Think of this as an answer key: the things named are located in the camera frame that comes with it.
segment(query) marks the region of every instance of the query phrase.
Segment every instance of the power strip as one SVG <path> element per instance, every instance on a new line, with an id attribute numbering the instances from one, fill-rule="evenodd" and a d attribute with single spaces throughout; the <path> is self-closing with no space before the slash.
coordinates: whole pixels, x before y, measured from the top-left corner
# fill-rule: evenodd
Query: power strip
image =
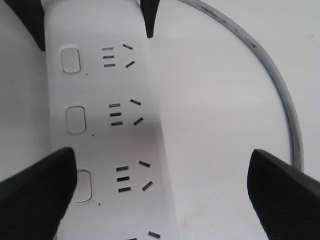
<path id="1" fill-rule="evenodd" d="M 57 1 L 45 36 L 52 147 L 78 167 L 57 239 L 179 239 L 139 5 Z"/>

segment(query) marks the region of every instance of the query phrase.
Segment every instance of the white tabletop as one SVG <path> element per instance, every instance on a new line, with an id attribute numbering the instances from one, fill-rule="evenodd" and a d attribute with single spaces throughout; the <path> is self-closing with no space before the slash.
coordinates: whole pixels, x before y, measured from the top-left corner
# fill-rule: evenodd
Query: white tabletop
<path id="1" fill-rule="evenodd" d="M 278 66 L 300 120 L 305 173 L 320 181 L 320 2 L 206 2 L 250 33 Z M 15 22 L 14 34 L 22 26 Z M 12 36 L 8 23 L 0 27 Z M 43 141 L 49 124 L 41 121 L 48 120 L 44 69 L 36 77 L 28 71 L 41 64 L 45 68 L 39 61 L 44 55 L 34 56 L 37 46 L 27 32 L 18 36 L 17 48 L 9 50 L 5 38 L 0 42 L 2 56 L 7 56 L 0 72 L 16 75 L 14 84 L 1 79 L 6 87 L 0 88 L 1 156 L 5 156 L 0 159 L 1 180 L 39 159 L 50 146 L 49 140 Z M 232 33 L 176 0 L 161 1 L 149 43 L 182 239 L 266 240 L 247 194 L 250 155 L 261 148 L 286 162 L 290 159 L 285 115 L 269 76 Z M 28 56 L 8 57 L 22 51 Z M 4 63 L 10 61 L 25 69 L 8 70 Z M 14 157 L 7 164 L 10 156 Z M 21 156 L 25 162 L 18 160 Z"/>

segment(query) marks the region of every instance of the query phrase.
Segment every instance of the outlet slot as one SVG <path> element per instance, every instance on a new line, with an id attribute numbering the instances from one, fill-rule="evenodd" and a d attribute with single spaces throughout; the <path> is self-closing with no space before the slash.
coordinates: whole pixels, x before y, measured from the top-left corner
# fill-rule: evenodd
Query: outlet slot
<path id="1" fill-rule="evenodd" d="M 137 121 L 133 123 L 133 125 L 137 126 L 139 123 L 141 123 L 144 119 L 140 117 Z"/>
<path id="2" fill-rule="evenodd" d="M 141 105 L 141 102 L 133 100 L 133 99 L 131 99 L 130 102 L 133 103 L 133 104 L 137 104 L 139 106 Z"/>
<path id="3" fill-rule="evenodd" d="M 114 47 L 113 46 L 107 46 L 107 47 L 103 47 L 101 49 L 102 49 L 102 51 L 109 51 L 109 50 L 113 50 Z"/>
<path id="4" fill-rule="evenodd" d="M 152 181 L 148 182 L 143 188 L 142 191 L 146 191 L 148 188 L 150 188 L 154 183 Z"/>
<path id="5" fill-rule="evenodd" d="M 151 237 L 154 237 L 156 239 L 160 239 L 161 238 L 161 235 L 160 234 L 157 234 L 155 232 L 152 232 L 152 231 L 149 231 L 148 232 L 148 235 L 151 236 Z"/>
<path id="6" fill-rule="evenodd" d="M 125 48 L 130 49 L 130 50 L 134 49 L 132 46 L 129 46 L 127 44 L 123 44 L 122 46 L 124 46 Z"/>
<path id="7" fill-rule="evenodd" d="M 109 108 L 117 108 L 117 107 L 120 107 L 120 106 L 121 106 L 120 103 L 109 104 Z"/>
<path id="8" fill-rule="evenodd" d="M 124 187 L 124 188 L 119 188 L 118 193 L 123 193 L 123 192 L 128 192 L 131 191 L 131 187 Z"/>
<path id="9" fill-rule="evenodd" d="M 132 62 L 129 62 L 127 65 L 125 65 L 126 68 L 129 68 L 131 67 L 133 64 L 135 64 L 136 62 L 135 61 L 132 61 Z"/>
<path id="10" fill-rule="evenodd" d="M 129 166 L 120 166 L 115 169 L 117 172 L 129 170 Z"/>
<path id="11" fill-rule="evenodd" d="M 103 65 L 105 68 L 111 68 L 111 67 L 115 67 L 116 64 L 115 63 L 109 63 L 109 64 L 105 64 Z"/>
<path id="12" fill-rule="evenodd" d="M 150 164 L 149 163 L 146 163 L 144 161 L 139 161 L 139 164 L 146 167 L 146 168 L 150 168 Z"/>
<path id="13" fill-rule="evenodd" d="M 103 59 L 114 59 L 114 55 L 109 55 L 109 56 L 103 56 Z"/>
<path id="14" fill-rule="evenodd" d="M 116 179 L 117 182 L 123 182 L 123 181 L 128 181 L 130 180 L 130 177 L 129 176 L 124 176 L 124 177 L 118 177 Z"/>
<path id="15" fill-rule="evenodd" d="M 116 116 L 121 116 L 121 115 L 122 115 L 121 112 L 110 113 L 110 117 L 116 117 Z"/>
<path id="16" fill-rule="evenodd" d="M 124 124 L 123 121 L 115 121 L 115 122 L 111 123 L 111 126 L 119 126 L 119 125 L 122 125 L 122 124 Z"/>

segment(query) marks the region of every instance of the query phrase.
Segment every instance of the gray cable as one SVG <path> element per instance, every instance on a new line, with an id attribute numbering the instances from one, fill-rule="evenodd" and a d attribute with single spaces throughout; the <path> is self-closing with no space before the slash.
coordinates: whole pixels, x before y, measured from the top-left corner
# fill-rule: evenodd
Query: gray cable
<path id="1" fill-rule="evenodd" d="M 215 19 L 233 34 L 235 34 L 259 59 L 268 74 L 270 75 L 279 97 L 282 101 L 284 111 L 287 117 L 287 121 L 290 129 L 290 150 L 291 150 L 291 164 L 299 171 L 303 171 L 304 165 L 304 150 L 301 129 L 299 125 L 298 115 L 290 96 L 287 85 L 281 76 L 274 61 L 264 50 L 264 48 L 244 29 L 238 24 L 228 18 L 226 15 L 213 8 L 212 6 L 200 1 L 200 0 L 178 0 L 185 3 L 195 9 L 205 13 L 209 17 Z"/>

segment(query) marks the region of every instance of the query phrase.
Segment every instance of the white power strip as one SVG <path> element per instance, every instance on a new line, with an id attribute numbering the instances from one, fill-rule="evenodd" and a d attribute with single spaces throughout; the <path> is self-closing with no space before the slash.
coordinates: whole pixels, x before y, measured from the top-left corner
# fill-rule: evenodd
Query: white power strip
<path id="1" fill-rule="evenodd" d="M 79 169 L 58 240 L 179 239 L 139 5 L 54 2 L 45 36 L 52 147 Z"/>

